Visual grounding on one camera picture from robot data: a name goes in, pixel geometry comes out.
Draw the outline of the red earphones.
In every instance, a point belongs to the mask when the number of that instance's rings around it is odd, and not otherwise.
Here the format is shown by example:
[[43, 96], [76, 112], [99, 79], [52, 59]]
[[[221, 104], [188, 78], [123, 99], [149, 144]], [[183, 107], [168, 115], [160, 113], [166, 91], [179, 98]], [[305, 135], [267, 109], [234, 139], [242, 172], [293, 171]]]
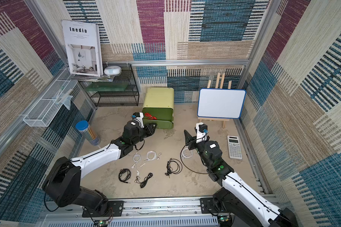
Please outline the red earphones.
[[144, 116], [147, 118], [147, 120], [157, 120], [157, 118], [150, 113], [144, 113]]

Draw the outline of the green drawer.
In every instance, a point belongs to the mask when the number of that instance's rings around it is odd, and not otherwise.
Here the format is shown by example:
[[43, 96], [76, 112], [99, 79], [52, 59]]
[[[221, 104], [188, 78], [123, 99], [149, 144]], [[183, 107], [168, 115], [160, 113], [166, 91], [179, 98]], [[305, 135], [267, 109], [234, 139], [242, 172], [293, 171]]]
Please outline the green drawer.
[[147, 120], [144, 116], [143, 122], [147, 123], [157, 123], [157, 128], [159, 129], [172, 129], [174, 127], [173, 123], [173, 109], [172, 108], [153, 108], [153, 107], [144, 107], [142, 109], [144, 113], [150, 113], [155, 116], [157, 120]]

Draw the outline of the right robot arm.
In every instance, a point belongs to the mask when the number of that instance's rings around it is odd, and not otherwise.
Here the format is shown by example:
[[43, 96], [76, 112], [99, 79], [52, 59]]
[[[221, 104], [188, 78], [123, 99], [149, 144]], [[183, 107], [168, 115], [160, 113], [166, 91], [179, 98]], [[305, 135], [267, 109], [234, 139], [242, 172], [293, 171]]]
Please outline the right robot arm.
[[209, 136], [191, 136], [184, 131], [185, 145], [195, 149], [206, 175], [221, 189], [213, 195], [217, 211], [233, 213], [250, 227], [297, 227], [295, 214], [288, 208], [281, 209], [253, 190], [222, 158], [218, 142]]

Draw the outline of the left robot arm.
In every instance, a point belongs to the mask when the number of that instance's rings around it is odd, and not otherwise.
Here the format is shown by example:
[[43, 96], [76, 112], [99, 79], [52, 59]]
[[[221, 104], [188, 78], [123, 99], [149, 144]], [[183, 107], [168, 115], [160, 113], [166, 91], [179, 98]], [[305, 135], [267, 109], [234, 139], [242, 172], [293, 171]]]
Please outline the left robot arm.
[[59, 158], [43, 183], [45, 195], [59, 208], [75, 204], [86, 208], [93, 216], [110, 215], [108, 198], [98, 190], [82, 187], [81, 180], [101, 166], [125, 157], [137, 143], [152, 136], [156, 128], [156, 123], [141, 126], [137, 120], [131, 120], [125, 125], [122, 136], [105, 147], [77, 158]]

